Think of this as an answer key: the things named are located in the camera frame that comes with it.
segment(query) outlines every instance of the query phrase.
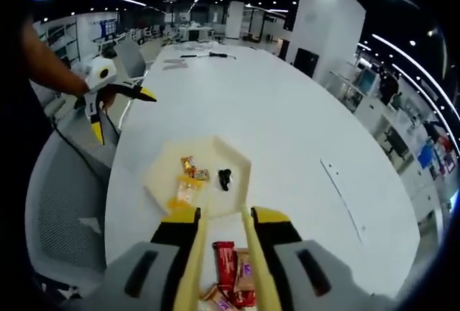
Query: gray office chair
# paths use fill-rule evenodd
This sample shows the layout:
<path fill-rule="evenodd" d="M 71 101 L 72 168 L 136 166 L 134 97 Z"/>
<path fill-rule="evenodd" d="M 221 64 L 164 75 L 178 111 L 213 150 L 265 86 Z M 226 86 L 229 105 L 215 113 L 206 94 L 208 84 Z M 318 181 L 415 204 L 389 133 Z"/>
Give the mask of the gray office chair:
<path fill-rule="evenodd" d="M 74 123 L 62 121 L 62 134 Z M 85 160 L 54 131 L 35 164 L 26 199 L 27 249 L 39 275 L 77 287 L 85 296 L 106 269 L 103 231 L 110 168 L 68 141 Z"/>
<path fill-rule="evenodd" d="M 144 61 L 139 50 L 139 45 L 129 37 L 114 47 L 116 54 L 120 57 L 129 80 L 142 81 L 154 61 Z"/>

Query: chair backrest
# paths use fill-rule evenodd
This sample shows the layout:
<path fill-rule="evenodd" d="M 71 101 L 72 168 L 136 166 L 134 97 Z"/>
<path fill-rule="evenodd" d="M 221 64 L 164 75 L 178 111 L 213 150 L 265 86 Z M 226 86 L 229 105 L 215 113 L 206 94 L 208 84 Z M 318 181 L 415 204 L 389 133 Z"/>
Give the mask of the chair backrest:
<path fill-rule="evenodd" d="M 29 181 L 25 230 L 35 271 L 77 286 L 85 295 L 98 286 L 106 269 L 103 231 L 110 169 L 69 141 L 92 170 L 54 131 Z"/>
<path fill-rule="evenodd" d="M 127 37 L 115 45 L 114 49 L 130 78 L 138 78 L 144 75 L 147 66 L 136 43 Z"/>

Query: oval conference table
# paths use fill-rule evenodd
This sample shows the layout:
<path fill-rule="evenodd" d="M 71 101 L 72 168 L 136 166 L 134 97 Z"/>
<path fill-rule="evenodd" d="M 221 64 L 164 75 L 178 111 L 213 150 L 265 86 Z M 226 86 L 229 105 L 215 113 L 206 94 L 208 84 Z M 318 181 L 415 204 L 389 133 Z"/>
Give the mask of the oval conference table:
<path fill-rule="evenodd" d="M 191 58 L 187 68 L 163 70 L 165 60 L 209 51 L 236 60 Z M 134 101 L 124 121 L 106 203 L 107 264 L 150 241 L 160 224 L 164 213 L 142 180 L 163 142 L 219 135 L 252 162 L 247 207 L 288 215 L 364 291 L 397 294 L 420 239 L 413 207 L 378 143 L 319 84 L 263 50 L 214 45 L 164 48 L 143 86 L 158 102 Z M 247 247 L 241 216 L 209 221 L 202 290 L 217 281 L 214 241 Z"/>

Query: white pillar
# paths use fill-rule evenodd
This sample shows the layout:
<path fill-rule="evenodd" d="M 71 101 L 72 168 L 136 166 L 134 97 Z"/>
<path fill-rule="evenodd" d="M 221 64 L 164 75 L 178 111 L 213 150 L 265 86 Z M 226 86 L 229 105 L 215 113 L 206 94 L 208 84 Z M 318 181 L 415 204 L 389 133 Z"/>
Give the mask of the white pillar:
<path fill-rule="evenodd" d="M 286 62 L 294 63 L 298 48 L 317 54 L 313 79 L 318 83 L 339 64 L 354 64 L 365 15 L 357 0 L 300 0 Z"/>
<path fill-rule="evenodd" d="M 230 2 L 225 26 L 225 37 L 239 39 L 239 30 L 242 26 L 244 3 L 238 1 Z"/>

